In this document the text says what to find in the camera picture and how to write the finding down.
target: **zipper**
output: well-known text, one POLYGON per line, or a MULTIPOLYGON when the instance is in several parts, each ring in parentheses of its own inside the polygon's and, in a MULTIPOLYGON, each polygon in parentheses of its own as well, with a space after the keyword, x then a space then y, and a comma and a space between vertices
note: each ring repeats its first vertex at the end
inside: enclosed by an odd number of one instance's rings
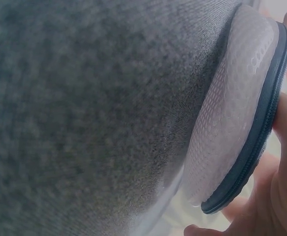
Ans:
POLYGON ((267 108, 267 116, 262 125, 262 130, 260 131, 260 135, 258 136, 256 145, 254 146, 253 151, 251 152, 250 158, 248 159, 247 163, 245 164, 244 168, 242 169, 241 173, 239 174, 232 188, 226 193, 226 195, 220 201, 218 201, 218 203, 214 207, 203 210, 204 213, 207 213, 207 214, 215 213, 216 211, 220 210, 220 208, 222 208, 225 204, 227 204, 230 201, 230 199, 233 200, 235 196, 237 196, 242 190, 241 186, 243 185, 243 182, 244 181, 247 182, 248 181, 247 177, 250 176, 252 172, 254 171, 254 166, 256 166, 259 161, 259 158, 258 160, 256 160, 256 157, 259 156, 260 151, 263 149, 263 146, 265 145, 265 140, 268 138, 271 132, 271 127, 272 127, 275 114, 277 111, 277 107, 278 107, 280 90, 281 90, 282 81, 284 79, 286 67, 287 67, 287 40, 286 40, 285 53, 281 60, 279 70, 276 74, 277 80, 272 90, 270 104, 268 105, 268 108, 267 108))

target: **gray knit fabric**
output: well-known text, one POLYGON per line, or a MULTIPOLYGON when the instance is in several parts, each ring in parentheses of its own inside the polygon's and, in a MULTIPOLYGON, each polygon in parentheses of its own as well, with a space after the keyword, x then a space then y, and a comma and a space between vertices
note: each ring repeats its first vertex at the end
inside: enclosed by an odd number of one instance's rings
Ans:
POLYGON ((126 236, 183 164, 240 0, 0 0, 0 236, 126 236))

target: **hand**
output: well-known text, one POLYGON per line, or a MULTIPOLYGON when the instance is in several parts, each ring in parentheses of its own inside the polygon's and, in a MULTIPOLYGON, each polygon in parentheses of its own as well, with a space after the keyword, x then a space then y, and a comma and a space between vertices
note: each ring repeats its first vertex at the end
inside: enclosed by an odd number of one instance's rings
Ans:
POLYGON ((225 232, 188 226, 185 236, 287 236, 287 95, 281 94, 273 128, 281 142, 281 160, 265 153, 254 172, 248 200, 237 197, 224 210, 232 222, 225 232))

